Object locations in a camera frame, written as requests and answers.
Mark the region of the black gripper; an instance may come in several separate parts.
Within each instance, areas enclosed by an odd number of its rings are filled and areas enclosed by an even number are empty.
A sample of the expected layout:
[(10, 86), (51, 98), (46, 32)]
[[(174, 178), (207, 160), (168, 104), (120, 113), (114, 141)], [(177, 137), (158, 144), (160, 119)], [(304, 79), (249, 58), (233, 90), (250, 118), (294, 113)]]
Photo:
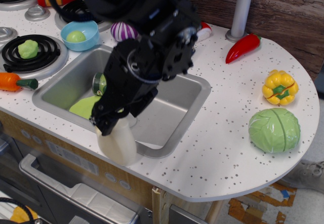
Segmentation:
[(107, 88), (94, 105), (90, 121), (107, 136), (120, 118), (127, 114), (136, 118), (158, 94), (159, 64), (153, 45), (131, 39), (118, 43), (103, 73)]

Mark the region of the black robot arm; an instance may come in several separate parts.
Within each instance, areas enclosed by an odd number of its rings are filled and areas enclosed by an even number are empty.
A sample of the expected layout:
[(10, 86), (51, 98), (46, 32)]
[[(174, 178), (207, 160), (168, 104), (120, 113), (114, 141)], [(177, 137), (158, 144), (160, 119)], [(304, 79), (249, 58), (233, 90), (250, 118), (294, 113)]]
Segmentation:
[(109, 135), (118, 120), (142, 113), (157, 95), (160, 81), (186, 74), (200, 18), (190, 0), (84, 0), (89, 13), (69, 14), (56, 0), (52, 7), (73, 21), (124, 22), (140, 34), (118, 43), (108, 58), (104, 75), (108, 86), (95, 103), (90, 120)]

